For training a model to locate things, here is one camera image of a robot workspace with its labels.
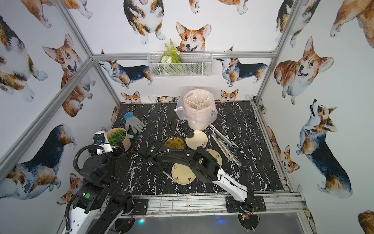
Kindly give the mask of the disposable chopsticks pack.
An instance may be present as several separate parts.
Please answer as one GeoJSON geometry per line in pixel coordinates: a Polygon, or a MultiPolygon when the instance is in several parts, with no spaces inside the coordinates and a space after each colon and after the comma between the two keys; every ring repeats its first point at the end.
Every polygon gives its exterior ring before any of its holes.
{"type": "Polygon", "coordinates": [[[167,172],[162,171],[162,173],[163,173],[164,175],[166,175],[169,179],[173,180],[172,176],[171,176],[170,174],[168,174],[167,172]]]}

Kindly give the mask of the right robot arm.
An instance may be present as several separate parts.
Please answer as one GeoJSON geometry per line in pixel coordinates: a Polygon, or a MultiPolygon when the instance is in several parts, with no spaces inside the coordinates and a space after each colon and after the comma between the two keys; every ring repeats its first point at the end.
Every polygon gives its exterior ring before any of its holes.
{"type": "Polygon", "coordinates": [[[165,163],[178,163],[189,167],[196,178],[204,183],[215,183],[242,205],[254,203],[254,193],[226,173],[217,159],[202,147],[195,150],[170,149],[167,146],[152,146],[136,151],[158,174],[165,163]]]}

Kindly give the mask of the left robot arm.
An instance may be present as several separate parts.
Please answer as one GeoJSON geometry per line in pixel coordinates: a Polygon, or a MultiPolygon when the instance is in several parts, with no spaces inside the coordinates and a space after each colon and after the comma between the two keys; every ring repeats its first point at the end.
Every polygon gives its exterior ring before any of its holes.
{"type": "Polygon", "coordinates": [[[116,162],[124,154],[120,137],[112,147],[106,131],[96,132],[93,143],[76,153],[73,167],[83,185],[66,206],[65,234],[106,234],[123,213],[133,211],[131,194],[115,192],[116,162]]]}

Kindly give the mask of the wrapped chopsticks pack near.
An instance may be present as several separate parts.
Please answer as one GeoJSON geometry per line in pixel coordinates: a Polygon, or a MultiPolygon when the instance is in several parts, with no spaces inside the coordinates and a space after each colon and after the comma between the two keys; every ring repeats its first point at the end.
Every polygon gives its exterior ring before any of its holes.
{"type": "Polygon", "coordinates": [[[229,150],[229,148],[223,143],[221,139],[218,139],[214,134],[211,134],[210,136],[214,139],[214,141],[220,147],[221,151],[224,153],[228,160],[237,164],[238,167],[242,166],[240,161],[234,156],[234,154],[229,150]]]}

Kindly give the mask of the clear plastic bin liner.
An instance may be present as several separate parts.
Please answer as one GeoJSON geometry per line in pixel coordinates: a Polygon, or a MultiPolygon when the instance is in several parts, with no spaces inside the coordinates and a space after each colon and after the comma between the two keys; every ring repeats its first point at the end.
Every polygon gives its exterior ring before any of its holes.
{"type": "Polygon", "coordinates": [[[183,107],[183,97],[186,95],[186,93],[188,91],[191,91],[192,89],[197,89],[197,88],[194,88],[194,87],[190,87],[190,88],[187,88],[183,91],[183,93],[181,94],[178,102],[177,102],[177,106],[176,108],[174,109],[175,113],[177,114],[178,118],[181,119],[181,120],[186,120],[186,116],[185,116],[185,111],[184,111],[184,107],[183,107]]]}

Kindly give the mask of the pink trash bin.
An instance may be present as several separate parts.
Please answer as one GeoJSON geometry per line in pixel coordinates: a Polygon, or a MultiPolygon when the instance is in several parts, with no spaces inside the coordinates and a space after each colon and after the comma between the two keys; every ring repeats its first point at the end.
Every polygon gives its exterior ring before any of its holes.
{"type": "Polygon", "coordinates": [[[193,130],[202,131],[217,119],[213,94],[205,89],[192,89],[183,97],[183,107],[188,125],[193,130]]]}

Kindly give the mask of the cream plate back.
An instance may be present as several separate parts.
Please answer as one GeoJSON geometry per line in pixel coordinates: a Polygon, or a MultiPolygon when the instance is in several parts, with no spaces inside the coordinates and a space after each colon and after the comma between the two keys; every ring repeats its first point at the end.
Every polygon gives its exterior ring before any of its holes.
{"type": "Polygon", "coordinates": [[[186,135],[185,142],[189,148],[196,150],[198,147],[206,147],[208,143],[208,137],[204,132],[200,130],[194,130],[193,132],[190,132],[186,135]]]}

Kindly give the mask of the dark yellow patterned plate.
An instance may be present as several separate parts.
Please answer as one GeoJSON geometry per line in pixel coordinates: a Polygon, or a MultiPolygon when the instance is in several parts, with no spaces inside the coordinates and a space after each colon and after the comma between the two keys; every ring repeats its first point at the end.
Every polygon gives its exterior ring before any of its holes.
{"type": "Polygon", "coordinates": [[[177,149],[177,150],[185,150],[186,149],[186,143],[185,141],[180,138],[179,136],[172,136],[166,140],[164,143],[165,146],[177,149]]]}

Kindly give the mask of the cream plate front right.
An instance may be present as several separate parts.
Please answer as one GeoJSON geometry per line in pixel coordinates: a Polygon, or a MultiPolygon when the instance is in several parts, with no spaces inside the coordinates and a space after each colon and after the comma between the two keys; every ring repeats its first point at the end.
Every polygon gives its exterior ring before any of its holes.
{"type": "Polygon", "coordinates": [[[220,166],[222,166],[222,164],[223,164],[223,159],[222,159],[221,155],[220,155],[217,151],[215,151],[215,150],[213,150],[213,149],[207,149],[206,151],[209,152],[209,153],[210,153],[214,158],[216,158],[217,163],[218,163],[220,166]]]}

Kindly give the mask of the cream plate front left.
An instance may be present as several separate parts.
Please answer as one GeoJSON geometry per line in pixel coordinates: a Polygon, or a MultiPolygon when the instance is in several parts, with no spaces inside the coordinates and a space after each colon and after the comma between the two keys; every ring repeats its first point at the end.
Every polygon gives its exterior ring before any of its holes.
{"type": "Polygon", "coordinates": [[[196,175],[188,166],[178,163],[173,165],[171,175],[173,180],[180,185],[191,184],[196,179],[196,175]]]}

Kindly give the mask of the artificial fern with flower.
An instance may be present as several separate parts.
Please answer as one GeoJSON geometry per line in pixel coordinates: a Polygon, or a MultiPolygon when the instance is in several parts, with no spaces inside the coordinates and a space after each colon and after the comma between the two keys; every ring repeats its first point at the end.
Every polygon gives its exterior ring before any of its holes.
{"type": "Polygon", "coordinates": [[[169,45],[164,43],[165,52],[161,57],[161,64],[163,65],[163,72],[166,76],[177,74],[182,71],[180,51],[174,45],[173,41],[169,41],[169,45]]]}

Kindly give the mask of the brown pot green plant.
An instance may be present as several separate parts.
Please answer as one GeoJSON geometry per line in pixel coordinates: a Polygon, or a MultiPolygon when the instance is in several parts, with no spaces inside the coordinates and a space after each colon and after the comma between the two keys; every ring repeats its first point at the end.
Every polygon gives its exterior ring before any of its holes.
{"type": "Polygon", "coordinates": [[[120,147],[125,152],[131,147],[131,139],[123,128],[114,128],[107,132],[107,137],[112,148],[120,147]]]}

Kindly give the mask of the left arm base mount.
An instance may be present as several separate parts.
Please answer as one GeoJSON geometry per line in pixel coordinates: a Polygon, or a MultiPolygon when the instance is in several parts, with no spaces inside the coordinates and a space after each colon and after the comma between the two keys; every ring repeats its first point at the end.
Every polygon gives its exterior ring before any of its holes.
{"type": "Polygon", "coordinates": [[[122,216],[146,215],[148,210],[148,199],[128,199],[124,203],[122,216]]]}

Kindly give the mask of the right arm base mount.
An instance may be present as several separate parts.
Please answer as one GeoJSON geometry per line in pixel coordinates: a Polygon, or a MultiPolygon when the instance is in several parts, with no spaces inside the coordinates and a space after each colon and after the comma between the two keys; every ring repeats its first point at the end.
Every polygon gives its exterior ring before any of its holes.
{"type": "Polygon", "coordinates": [[[225,200],[228,213],[247,214],[250,212],[265,212],[267,210],[262,196],[251,196],[249,202],[239,202],[233,197],[226,197],[225,200]]]}

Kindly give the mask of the aluminium front rail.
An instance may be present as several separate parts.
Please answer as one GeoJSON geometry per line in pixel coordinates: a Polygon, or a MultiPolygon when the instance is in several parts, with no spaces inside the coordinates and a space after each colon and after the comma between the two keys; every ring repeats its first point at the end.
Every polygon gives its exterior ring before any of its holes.
{"type": "MultiPolygon", "coordinates": [[[[267,210],[254,212],[267,213],[294,213],[305,210],[306,205],[299,193],[257,193],[262,196],[267,210]]],[[[178,217],[199,215],[235,215],[226,209],[228,193],[204,194],[176,194],[157,196],[133,196],[133,199],[148,199],[146,215],[120,216],[120,218],[151,218],[151,217],[178,217]]]]}

